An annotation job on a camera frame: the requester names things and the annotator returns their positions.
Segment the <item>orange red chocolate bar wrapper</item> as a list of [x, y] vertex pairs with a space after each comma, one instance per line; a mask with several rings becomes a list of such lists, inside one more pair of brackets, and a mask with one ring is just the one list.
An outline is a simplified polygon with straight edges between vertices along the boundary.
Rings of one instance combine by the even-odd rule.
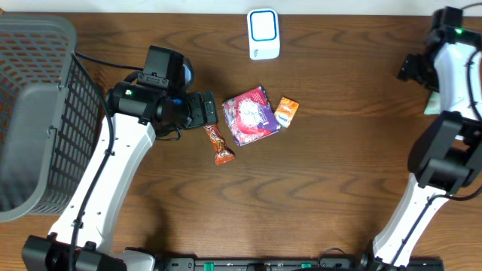
[[226, 141], [218, 128], [218, 124], [205, 125], [204, 130], [215, 149], [215, 164], [217, 166], [235, 159], [235, 153], [227, 146]]

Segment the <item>red purple snack bag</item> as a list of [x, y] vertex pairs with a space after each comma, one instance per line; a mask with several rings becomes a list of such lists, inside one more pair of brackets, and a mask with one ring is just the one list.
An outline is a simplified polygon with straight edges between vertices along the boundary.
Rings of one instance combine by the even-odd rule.
[[263, 87], [256, 87], [228, 99], [222, 108], [226, 124], [238, 146], [271, 136], [281, 127], [274, 117]]

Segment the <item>small orange box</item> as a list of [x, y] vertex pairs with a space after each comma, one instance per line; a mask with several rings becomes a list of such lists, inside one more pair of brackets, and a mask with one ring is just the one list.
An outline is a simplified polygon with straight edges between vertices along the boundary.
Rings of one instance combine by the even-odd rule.
[[274, 112], [274, 117], [276, 118], [280, 126], [288, 128], [298, 108], [298, 102], [283, 96]]

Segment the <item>mint green wipes pack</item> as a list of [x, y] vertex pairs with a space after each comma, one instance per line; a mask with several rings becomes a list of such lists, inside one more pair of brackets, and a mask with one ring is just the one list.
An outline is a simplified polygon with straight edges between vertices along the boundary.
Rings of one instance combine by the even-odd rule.
[[431, 92], [429, 99], [426, 103], [424, 115], [438, 115], [441, 112], [441, 98], [440, 93]]

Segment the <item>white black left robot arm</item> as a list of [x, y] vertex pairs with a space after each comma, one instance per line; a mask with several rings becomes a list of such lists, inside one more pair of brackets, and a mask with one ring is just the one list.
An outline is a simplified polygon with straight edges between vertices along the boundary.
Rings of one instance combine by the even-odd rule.
[[188, 92], [191, 61], [150, 46], [142, 69], [100, 97], [105, 111], [93, 156], [67, 209], [45, 237], [29, 236], [28, 270], [162, 270], [163, 259], [143, 248], [112, 254], [114, 229], [139, 164], [155, 141], [218, 122], [212, 93]]

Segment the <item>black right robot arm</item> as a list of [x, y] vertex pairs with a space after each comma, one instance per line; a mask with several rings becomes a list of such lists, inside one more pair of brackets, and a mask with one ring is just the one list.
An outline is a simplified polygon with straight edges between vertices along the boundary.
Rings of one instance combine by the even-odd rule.
[[439, 260], [411, 259], [415, 244], [446, 202], [481, 193], [457, 194], [481, 172], [481, 34], [463, 27], [463, 14], [450, 6], [435, 11], [424, 52], [407, 55], [398, 73], [436, 92], [440, 113], [413, 145], [404, 194], [360, 270], [442, 270]]

